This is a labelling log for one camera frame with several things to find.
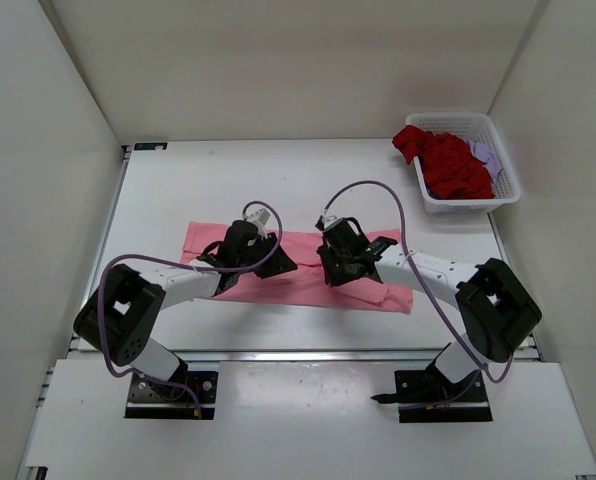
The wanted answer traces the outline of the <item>red t shirt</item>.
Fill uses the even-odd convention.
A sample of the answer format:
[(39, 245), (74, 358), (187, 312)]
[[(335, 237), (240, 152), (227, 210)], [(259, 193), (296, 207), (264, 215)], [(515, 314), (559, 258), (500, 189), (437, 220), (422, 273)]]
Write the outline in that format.
[(466, 141), (450, 133), (433, 134), (407, 125), (392, 144), (407, 164), (418, 158), (428, 190), (440, 200), (480, 200), (495, 197), (492, 179)]

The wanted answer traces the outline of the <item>lavender t shirt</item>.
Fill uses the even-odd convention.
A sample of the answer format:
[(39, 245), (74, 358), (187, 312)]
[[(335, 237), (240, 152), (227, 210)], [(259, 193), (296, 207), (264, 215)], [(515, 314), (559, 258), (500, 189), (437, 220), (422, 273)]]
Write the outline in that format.
[(428, 194), (439, 200), (493, 199), (502, 165), (486, 144), (446, 139), (428, 153), (424, 181)]

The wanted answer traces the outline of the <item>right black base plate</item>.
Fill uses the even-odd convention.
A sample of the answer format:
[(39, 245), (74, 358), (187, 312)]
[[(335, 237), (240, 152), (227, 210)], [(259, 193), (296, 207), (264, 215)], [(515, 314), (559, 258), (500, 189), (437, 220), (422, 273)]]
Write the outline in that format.
[(457, 384), (430, 370), (397, 370), (395, 391), (373, 395), (381, 405), (395, 404), (402, 424), (491, 422), (482, 373), (475, 371)]

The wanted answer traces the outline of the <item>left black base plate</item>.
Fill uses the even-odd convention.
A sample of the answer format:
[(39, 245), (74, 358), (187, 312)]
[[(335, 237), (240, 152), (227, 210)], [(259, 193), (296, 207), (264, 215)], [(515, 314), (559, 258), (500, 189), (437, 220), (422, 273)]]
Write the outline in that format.
[(218, 371), (188, 371), (186, 385), (194, 391), (200, 408), (181, 388), (165, 387), (133, 374), (127, 393), (126, 419), (213, 420)]

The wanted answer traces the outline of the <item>aluminium rail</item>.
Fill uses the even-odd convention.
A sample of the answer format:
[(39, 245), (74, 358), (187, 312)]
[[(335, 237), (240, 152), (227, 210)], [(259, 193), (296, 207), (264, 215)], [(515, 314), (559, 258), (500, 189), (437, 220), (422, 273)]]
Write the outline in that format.
[(177, 355), (192, 363), (218, 362), (425, 362), (438, 350), (242, 350), (183, 351)]

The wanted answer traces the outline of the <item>blue table label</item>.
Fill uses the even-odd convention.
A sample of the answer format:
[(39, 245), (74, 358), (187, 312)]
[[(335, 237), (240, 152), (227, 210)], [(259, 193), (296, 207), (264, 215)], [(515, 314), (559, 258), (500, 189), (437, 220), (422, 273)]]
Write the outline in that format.
[(133, 146), (134, 151), (164, 151), (167, 148), (167, 142), (138, 142)]

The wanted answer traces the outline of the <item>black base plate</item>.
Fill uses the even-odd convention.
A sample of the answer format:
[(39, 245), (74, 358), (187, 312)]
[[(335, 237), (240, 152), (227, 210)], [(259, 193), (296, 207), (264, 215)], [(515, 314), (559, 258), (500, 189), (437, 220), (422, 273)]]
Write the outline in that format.
[(397, 370), (395, 391), (373, 395), (381, 405), (395, 404), (402, 424), (491, 422), (482, 373), (475, 371), (457, 384), (430, 370)]
[(188, 371), (186, 385), (194, 391), (200, 408), (181, 388), (165, 387), (133, 374), (127, 393), (126, 419), (213, 420), (218, 371)]

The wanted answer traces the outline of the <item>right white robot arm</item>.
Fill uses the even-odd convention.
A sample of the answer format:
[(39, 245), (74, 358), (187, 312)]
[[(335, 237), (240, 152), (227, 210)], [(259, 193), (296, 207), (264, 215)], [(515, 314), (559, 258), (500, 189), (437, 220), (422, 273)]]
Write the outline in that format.
[(542, 320), (542, 312), (509, 265), (496, 258), (466, 264), (414, 252), (385, 236), (371, 241), (353, 217), (316, 223), (325, 282), (363, 279), (427, 296), (454, 342), (432, 362), (427, 387), (438, 399), (458, 393), (473, 372), (505, 364)]

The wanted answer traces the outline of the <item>white plastic basket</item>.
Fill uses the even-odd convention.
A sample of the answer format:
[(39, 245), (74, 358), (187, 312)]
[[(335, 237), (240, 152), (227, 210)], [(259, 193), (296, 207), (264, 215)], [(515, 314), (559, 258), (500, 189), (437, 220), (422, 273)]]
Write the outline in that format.
[(457, 137), (487, 173), (492, 198), (441, 199), (428, 185), (418, 157), (413, 165), (422, 194), (424, 209), (429, 214), (490, 213), (503, 205), (517, 202), (521, 188), (512, 162), (489, 116), (473, 112), (423, 112), (406, 117), (406, 125), (433, 135)]

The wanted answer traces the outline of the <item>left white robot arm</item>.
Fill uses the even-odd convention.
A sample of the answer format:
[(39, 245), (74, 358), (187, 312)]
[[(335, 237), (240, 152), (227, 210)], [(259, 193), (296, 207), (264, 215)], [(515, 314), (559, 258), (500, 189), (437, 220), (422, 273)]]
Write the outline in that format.
[(112, 374), (126, 367), (164, 399), (176, 400), (186, 392), (187, 367), (151, 337), (158, 315), (187, 301), (217, 297), (245, 274), (267, 279), (295, 271), (280, 239), (251, 221), (236, 220), (223, 239), (188, 264), (155, 260), (158, 269), (141, 273), (118, 262), (103, 272), (73, 330), (103, 354)]

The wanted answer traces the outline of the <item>pink t shirt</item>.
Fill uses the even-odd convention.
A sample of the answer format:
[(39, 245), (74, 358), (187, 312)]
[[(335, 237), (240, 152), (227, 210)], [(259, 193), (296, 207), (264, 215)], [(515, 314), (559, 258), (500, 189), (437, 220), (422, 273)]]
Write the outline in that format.
[(325, 283), (317, 248), (317, 233), (284, 231), (281, 248), (297, 269), (267, 279), (253, 273), (240, 276), (237, 284), (215, 297), (217, 301), (310, 306), (408, 314), (413, 290), (361, 278), (339, 287)]

